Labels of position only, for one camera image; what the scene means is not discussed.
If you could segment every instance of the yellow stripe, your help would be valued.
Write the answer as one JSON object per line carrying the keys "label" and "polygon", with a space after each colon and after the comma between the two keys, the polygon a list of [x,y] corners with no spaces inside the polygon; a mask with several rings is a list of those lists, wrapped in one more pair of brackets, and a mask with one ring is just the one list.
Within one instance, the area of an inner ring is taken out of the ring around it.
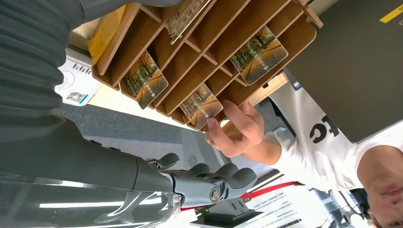
{"label": "yellow stripe", "polygon": [[383,23],[388,23],[390,20],[397,17],[401,13],[403,13],[403,4],[399,7],[397,7],[392,12],[388,13],[386,16],[384,16],[382,19],[380,19],[380,21]]}

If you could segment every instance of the card rack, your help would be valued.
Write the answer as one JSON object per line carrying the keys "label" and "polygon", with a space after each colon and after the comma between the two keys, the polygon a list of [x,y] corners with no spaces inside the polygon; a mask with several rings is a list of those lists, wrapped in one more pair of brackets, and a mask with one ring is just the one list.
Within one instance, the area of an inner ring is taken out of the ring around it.
{"label": "card rack", "polygon": [[[147,50],[169,83],[150,107],[191,128],[194,127],[179,105],[200,85],[205,83],[219,100],[227,99],[241,105],[316,36],[316,30],[307,22],[307,17],[316,20],[317,17],[310,15],[312,11],[299,0],[211,0],[182,37],[171,45],[165,24],[176,7],[128,4],[119,30],[109,44],[112,47],[107,48],[113,51],[100,58],[109,62],[99,61],[93,71],[96,79],[114,89],[120,87],[124,95],[133,98],[121,80]],[[289,54],[248,86],[229,59],[265,25]],[[215,118],[220,122],[225,115],[221,112]]]}

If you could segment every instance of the red rope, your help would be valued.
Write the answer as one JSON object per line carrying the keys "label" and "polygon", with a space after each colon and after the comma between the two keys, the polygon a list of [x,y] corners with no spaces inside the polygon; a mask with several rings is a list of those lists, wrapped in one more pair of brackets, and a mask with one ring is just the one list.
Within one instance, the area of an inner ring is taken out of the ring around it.
{"label": "red rope", "polygon": [[[251,193],[245,193],[241,196],[241,199],[253,199],[255,197],[261,196],[263,194],[269,193],[271,191],[277,190],[277,189],[282,189],[284,187],[288,186],[293,186],[293,185],[301,185],[298,181],[292,181],[292,182],[286,182],[282,184],[277,184],[273,185],[258,191],[253,191]],[[197,209],[197,208],[203,208],[205,206],[197,206],[197,207],[192,207],[192,208],[181,208],[181,211],[186,211],[186,210],[191,210],[191,209]]]}

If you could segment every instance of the finger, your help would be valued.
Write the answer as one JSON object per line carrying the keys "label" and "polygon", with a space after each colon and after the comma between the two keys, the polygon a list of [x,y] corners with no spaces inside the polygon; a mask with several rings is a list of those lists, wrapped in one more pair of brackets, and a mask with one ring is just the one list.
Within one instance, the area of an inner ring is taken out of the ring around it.
{"label": "finger", "polygon": [[207,125],[209,127],[209,140],[217,149],[224,154],[234,149],[234,142],[224,133],[216,119],[208,119]]}
{"label": "finger", "polygon": [[225,115],[231,120],[234,126],[248,139],[255,139],[260,133],[260,127],[249,116],[243,113],[234,103],[224,100]]}
{"label": "finger", "polygon": [[205,133],[205,136],[206,136],[206,142],[207,142],[208,144],[210,144],[210,146],[212,146],[212,147],[218,149],[218,148],[217,148],[217,145],[216,145],[216,144],[214,143],[214,141],[211,139],[210,133],[209,133],[209,132],[206,132],[206,133]]}
{"label": "finger", "polygon": [[246,115],[256,115],[260,114],[258,110],[256,110],[255,107],[253,107],[249,101],[245,101],[239,106],[239,109],[245,113]]}

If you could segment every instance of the plastic cover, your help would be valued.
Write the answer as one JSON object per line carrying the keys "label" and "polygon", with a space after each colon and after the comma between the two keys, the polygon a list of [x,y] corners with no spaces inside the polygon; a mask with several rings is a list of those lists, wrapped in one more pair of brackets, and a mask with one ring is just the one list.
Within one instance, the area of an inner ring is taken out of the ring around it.
{"label": "plastic cover", "polygon": [[135,192],[0,172],[0,227],[148,228],[180,211],[172,192]]}

